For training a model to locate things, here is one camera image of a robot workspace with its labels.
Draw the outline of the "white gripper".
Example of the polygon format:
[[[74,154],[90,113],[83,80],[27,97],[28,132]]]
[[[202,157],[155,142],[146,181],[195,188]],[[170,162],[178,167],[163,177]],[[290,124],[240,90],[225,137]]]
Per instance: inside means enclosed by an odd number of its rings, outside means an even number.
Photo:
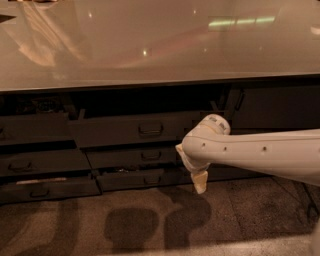
[[[203,194],[207,189],[208,172],[206,170],[209,168],[210,164],[190,158],[183,150],[181,144],[176,145],[175,149],[180,155],[186,169],[190,173],[193,173],[191,174],[191,179],[196,192],[198,194]]]

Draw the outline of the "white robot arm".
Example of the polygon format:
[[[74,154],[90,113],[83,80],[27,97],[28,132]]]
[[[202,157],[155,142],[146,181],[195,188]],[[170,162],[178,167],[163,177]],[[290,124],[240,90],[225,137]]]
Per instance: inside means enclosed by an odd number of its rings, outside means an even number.
[[[222,164],[320,186],[320,130],[232,135],[217,114],[202,119],[176,146],[197,193],[206,191],[208,168]]]

